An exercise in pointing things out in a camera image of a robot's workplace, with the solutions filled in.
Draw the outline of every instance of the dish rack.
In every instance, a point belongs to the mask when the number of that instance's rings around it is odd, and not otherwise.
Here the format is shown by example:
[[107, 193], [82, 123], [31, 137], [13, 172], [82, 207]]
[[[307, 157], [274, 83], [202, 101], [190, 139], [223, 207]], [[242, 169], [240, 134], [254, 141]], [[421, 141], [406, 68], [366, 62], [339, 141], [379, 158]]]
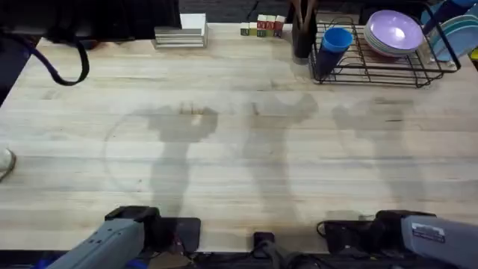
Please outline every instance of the dish rack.
[[[361, 3], [373, 3], [373, 1], [360, 1]], [[401, 5], [420, 4], [426, 10], [432, 21], [436, 22], [432, 11], [428, 5], [409, 1], [400, 2]], [[390, 84], [406, 87], [423, 87], [430, 85], [432, 81], [440, 79], [445, 73], [453, 73], [461, 68], [461, 64], [457, 59], [454, 51], [444, 35], [438, 23], [435, 27], [444, 40], [444, 43], [452, 56], [452, 61], [448, 63], [440, 62], [432, 49], [429, 38], [425, 36], [425, 41], [421, 44], [416, 52], [401, 58], [390, 58], [381, 56], [369, 47], [364, 39], [364, 25], [356, 23], [353, 16], [341, 16], [340, 14], [324, 14], [317, 12], [317, 36], [312, 45], [311, 54], [309, 55], [309, 66], [311, 77], [314, 83], [343, 83], [343, 84]], [[324, 17], [332, 18], [329, 22], [321, 19]], [[328, 28], [342, 27], [350, 31], [353, 36], [353, 43], [347, 52], [339, 61], [332, 73], [323, 78], [319, 78], [315, 72], [316, 57], [320, 48], [322, 36]]]

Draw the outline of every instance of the purple plate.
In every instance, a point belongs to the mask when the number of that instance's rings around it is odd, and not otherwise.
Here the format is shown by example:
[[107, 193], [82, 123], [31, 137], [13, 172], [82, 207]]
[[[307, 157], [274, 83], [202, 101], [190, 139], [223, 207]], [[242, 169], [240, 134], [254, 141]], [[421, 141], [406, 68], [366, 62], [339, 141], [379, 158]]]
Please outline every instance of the purple plate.
[[370, 16], [367, 24], [380, 42], [395, 49], [416, 49], [423, 42], [421, 27], [400, 12], [377, 11]]

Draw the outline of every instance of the sticker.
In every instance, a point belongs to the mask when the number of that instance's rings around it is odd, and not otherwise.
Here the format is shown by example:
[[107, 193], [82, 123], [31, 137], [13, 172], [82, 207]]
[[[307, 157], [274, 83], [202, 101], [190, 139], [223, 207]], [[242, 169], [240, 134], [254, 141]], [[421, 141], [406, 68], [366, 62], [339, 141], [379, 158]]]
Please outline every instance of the sticker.
[[445, 231], [442, 228], [430, 225], [412, 223], [412, 234], [413, 236], [425, 238], [438, 243], [445, 242]]

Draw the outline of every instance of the blue cup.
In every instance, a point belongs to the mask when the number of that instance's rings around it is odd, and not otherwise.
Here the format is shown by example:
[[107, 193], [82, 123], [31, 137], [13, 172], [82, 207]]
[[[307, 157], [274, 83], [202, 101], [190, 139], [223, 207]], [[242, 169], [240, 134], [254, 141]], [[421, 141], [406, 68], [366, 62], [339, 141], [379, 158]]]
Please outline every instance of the blue cup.
[[343, 28], [330, 28], [323, 34], [322, 46], [329, 52], [345, 52], [352, 44], [352, 34]]
[[320, 79], [334, 70], [352, 41], [352, 34], [343, 28], [330, 28], [323, 34], [315, 64]]

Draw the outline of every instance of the wooden table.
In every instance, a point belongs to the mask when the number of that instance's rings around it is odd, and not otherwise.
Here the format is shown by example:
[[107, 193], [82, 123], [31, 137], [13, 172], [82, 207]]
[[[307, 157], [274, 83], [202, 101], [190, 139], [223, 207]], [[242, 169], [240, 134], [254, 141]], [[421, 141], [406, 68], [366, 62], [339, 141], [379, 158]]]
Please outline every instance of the wooden table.
[[[0, 249], [68, 250], [119, 205], [199, 217], [201, 250], [273, 231], [323, 250], [316, 222], [380, 209], [478, 223], [478, 73], [428, 88], [312, 84], [284, 40], [210, 24], [207, 49], [103, 44], [56, 85], [32, 58], [1, 107]], [[39, 49], [74, 78], [74, 49]]]

